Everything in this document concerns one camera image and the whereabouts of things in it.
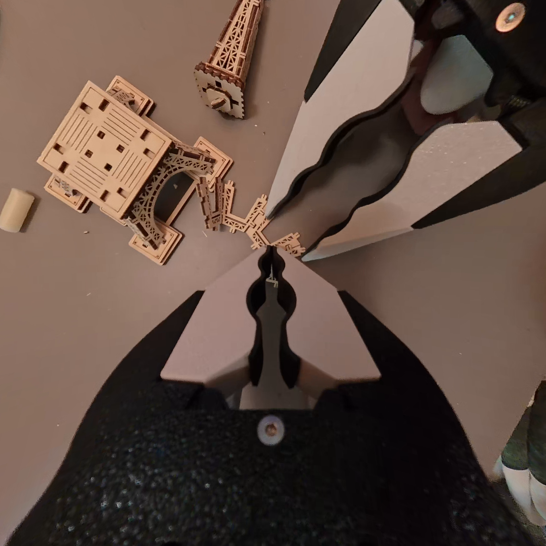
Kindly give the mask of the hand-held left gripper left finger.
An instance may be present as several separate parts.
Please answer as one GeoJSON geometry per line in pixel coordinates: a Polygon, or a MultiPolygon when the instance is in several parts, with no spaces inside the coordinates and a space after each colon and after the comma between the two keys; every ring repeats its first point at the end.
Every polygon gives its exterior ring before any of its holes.
{"type": "Polygon", "coordinates": [[[271,246],[254,251],[209,284],[163,367],[163,380],[202,385],[226,398],[263,371],[262,327],[271,246]]]}

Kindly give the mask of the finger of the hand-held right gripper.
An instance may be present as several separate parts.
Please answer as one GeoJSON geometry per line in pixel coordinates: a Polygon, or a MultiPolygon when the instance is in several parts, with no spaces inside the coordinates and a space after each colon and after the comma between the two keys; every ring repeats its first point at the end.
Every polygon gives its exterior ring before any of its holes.
{"type": "Polygon", "coordinates": [[[364,121],[399,103],[414,82],[422,32],[453,31],[470,16],[469,1],[340,1],[305,89],[271,188],[272,219],[335,147],[364,121]]]}
{"type": "Polygon", "coordinates": [[[443,125],[410,154],[396,179],[302,258],[311,262],[412,231],[413,224],[522,151],[497,121],[443,125]]]}

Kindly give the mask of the printed green cloth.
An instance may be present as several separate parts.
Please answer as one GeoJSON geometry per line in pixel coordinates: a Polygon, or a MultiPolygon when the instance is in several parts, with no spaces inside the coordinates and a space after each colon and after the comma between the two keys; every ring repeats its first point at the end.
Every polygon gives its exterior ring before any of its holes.
{"type": "Polygon", "coordinates": [[[529,522],[545,528],[545,380],[513,430],[495,472],[529,522]]]}

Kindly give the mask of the wooden lattice arch piece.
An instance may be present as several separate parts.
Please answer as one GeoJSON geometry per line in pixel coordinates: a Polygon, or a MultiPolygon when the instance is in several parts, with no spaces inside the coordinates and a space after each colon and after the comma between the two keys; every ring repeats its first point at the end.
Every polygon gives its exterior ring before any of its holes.
{"type": "Polygon", "coordinates": [[[269,242],[263,234],[255,232],[249,235],[252,240],[251,249],[257,250],[265,246],[273,246],[285,250],[289,254],[299,257],[306,249],[300,244],[299,233],[290,233],[275,242],[269,242]]]}

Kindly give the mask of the wooden tower base model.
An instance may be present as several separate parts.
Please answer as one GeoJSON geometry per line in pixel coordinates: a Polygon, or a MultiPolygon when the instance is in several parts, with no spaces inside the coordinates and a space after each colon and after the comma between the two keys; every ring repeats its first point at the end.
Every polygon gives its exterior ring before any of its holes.
{"type": "Polygon", "coordinates": [[[214,187],[233,160],[203,137],[189,146],[148,116],[154,101],[114,77],[106,90],[88,81],[37,162],[50,172],[44,189],[81,214],[97,205],[133,232],[130,246],[165,264],[183,239],[171,224],[195,186],[214,187]],[[155,215],[173,177],[192,183],[168,220],[155,215]]]}

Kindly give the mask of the wooden tower spire model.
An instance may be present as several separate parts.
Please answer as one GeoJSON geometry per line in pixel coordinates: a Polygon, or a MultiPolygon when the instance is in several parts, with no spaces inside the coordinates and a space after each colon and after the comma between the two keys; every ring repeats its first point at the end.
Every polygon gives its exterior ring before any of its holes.
{"type": "Polygon", "coordinates": [[[263,1],[237,1],[209,59],[194,70],[206,105],[237,119],[245,116],[245,83],[263,9],[263,1]]]}

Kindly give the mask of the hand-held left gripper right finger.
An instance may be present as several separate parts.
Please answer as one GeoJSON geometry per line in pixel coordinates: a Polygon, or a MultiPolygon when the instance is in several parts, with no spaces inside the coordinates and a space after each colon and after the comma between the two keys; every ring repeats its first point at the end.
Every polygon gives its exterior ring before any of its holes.
{"type": "Polygon", "coordinates": [[[381,373],[338,290],[283,249],[272,248],[272,268],[285,311],[279,346],[285,384],[318,399],[342,384],[379,380],[381,373]]]}

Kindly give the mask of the pale wax cylinder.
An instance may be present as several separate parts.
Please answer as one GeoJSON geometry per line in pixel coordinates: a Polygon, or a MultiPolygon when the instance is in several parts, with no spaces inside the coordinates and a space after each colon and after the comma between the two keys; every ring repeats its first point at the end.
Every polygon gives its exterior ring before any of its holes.
{"type": "Polygon", "coordinates": [[[21,189],[11,188],[1,211],[1,229],[9,233],[18,233],[25,223],[34,200],[34,195],[21,189]]]}

